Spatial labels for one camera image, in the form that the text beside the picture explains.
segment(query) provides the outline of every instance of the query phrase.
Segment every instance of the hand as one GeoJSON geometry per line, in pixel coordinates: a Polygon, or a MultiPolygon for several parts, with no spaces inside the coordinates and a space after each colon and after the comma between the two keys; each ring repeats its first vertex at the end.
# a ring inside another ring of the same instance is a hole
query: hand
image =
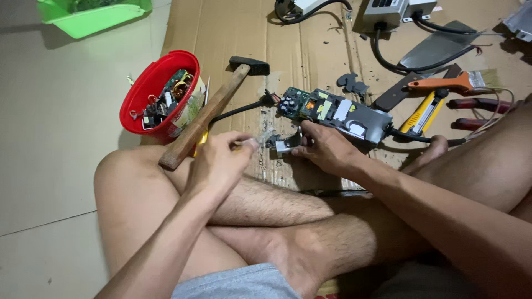
{"type": "Polygon", "coordinates": [[[303,146],[293,149],[292,154],[311,160],[327,173],[345,178],[357,160],[369,159],[337,129],[308,120],[301,123],[301,128],[303,146]]]}
{"type": "Polygon", "coordinates": [[[209,136],[198,148],[185,193],[209,192],[223,201],[240,181],[253,153],[259,148],[252,137],[236,131],[209,136]]]}

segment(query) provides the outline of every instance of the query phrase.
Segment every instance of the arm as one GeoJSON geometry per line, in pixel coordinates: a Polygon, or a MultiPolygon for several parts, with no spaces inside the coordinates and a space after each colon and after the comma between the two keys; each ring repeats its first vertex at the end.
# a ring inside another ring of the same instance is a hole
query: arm
{"type": "Polygon", "coordinates": [[[198,236],[258,148],[256,142],[248,141],[231,151],[231,143],[249,138],[238,132],[209,137],[179,202],[97,298],[171,296],[198,236]]]}
{"type": "Polygon", "coordinates": [[[532,225],[369,159],[336,130],[305,122],[295,155],[356,181],[494,297],[532,293],[532,225]]]}

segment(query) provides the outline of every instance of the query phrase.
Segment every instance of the tile floor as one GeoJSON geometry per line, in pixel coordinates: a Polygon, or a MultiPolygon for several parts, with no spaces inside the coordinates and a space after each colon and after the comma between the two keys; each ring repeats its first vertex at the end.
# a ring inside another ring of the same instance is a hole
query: tile floor
{"type": "Polygon", "coordinates": [[[0,298],[89,298],[107,281],[93,175],[140,139],[118,111],[159,58],[171,0],[128,25],[75,40],[34,0],[0,10],[0,298]]]}

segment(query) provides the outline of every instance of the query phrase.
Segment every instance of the hammer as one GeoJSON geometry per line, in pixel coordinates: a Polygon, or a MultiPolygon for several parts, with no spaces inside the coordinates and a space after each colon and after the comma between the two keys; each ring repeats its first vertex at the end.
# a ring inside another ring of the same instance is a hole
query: hammer
{"type": "Polygon", "coordinates": [[[211,120],[223,111],[229,103],[231,94],[247,75],[267,76],[270,74],[269,64],[251,58],[233,56],[229,60],[229,66],[234,70],[231,80],[218,89],[205,107],[199,111],[196,118],[168,146],[167,151],[159,159],[161,166],[175,170],[183,162],[211,120]]]}

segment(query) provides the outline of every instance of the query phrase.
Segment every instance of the hammer head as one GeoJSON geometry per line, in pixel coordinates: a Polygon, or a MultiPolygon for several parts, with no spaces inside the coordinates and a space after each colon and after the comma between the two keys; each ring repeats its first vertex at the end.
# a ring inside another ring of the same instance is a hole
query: hammer head
{"type": "Polygon", "coordinates": [[[267,76],[270,74],[270,64],[256,59],[233,56],[229,60],[229,66],[236,70],[241,64],[247,64],[251,67],[248,76],[267,76]]]}

